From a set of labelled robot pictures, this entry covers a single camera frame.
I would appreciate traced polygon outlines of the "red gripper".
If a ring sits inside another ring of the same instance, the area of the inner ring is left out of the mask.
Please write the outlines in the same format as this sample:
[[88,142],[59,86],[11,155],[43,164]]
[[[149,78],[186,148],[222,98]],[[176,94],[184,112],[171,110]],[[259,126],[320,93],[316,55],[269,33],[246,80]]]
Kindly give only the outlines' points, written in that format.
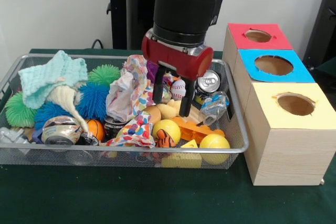
[[179,115],[188,117],[195,92],[195,80],[203,76],[211,65],[214,55],[213,49],[206,45],[185,48],[144,36],[142,52],[147,60],[159,66],[154,80],[153,101],[161,103],[166,67],[174,70],[180,77],[183,77],[186,90],[185,96],[181,100]]

